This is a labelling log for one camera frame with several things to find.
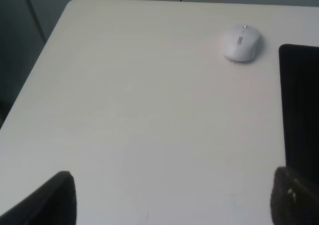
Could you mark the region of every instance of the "white wireless mouse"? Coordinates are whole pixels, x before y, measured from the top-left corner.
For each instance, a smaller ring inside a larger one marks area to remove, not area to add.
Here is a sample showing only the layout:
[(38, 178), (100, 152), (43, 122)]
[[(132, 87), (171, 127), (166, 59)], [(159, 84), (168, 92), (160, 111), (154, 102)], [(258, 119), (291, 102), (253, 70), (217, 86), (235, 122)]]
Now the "white wireless mouse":
[(256, 28), (236, 25), (225, 35), (224, 57), (236, 62), (252, 60), (259, 38), (260, 32)]

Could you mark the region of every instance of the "black object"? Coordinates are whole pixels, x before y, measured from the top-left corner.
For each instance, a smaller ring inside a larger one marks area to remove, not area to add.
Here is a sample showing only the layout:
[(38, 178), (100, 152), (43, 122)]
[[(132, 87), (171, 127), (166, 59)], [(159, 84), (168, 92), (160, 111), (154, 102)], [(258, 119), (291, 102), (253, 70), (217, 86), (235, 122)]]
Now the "black object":
[(75, 225), (76, 194), (72, 175), (54, 175), (0, 217), (0, 225)]
[(279, 48), (287, 166), (319, 186), (319, 47)]
[(270, 208), (274, 225), (319, 225), (319, 187), (292, 169), (279, 167)]

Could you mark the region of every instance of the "desk surface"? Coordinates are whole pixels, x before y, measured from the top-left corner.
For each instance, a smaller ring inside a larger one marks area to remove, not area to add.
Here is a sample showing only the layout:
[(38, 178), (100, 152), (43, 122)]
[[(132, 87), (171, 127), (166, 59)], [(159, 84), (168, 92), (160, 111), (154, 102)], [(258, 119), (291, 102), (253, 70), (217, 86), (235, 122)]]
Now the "desk surface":
[[(258, 28), (249, 64), (222, 32)], [(78, 225), (268, 225), (285, 164), (278, 48), (319, 8), (73, 0), (0, 131), (0, 213), (60, 170)]]

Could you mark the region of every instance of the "white desk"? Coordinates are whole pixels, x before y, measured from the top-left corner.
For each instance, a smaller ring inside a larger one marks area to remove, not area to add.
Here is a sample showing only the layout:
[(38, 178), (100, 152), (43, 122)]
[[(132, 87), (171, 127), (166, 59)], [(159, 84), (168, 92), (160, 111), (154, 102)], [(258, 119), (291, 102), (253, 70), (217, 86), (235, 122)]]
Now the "white desk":
[[(222, 31), (264, 37), (232, 64)], [(0, 131), (0, 213), (60, 170), (78, 225), (268, 225), (285, 164), (278, 48), (319, 8), (132, 0), (67, 6)]]

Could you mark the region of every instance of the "computer mouse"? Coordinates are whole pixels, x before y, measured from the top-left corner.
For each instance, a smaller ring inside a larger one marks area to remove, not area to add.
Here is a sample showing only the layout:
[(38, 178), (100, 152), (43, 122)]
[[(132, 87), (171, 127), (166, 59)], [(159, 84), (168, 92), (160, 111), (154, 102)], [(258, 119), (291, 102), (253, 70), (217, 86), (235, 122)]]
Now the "computer mouse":
[(255, 57), (260, 32), (247, 25), (236, 25), (225, 34), (224, 57), (236, 61), (250, 61)]

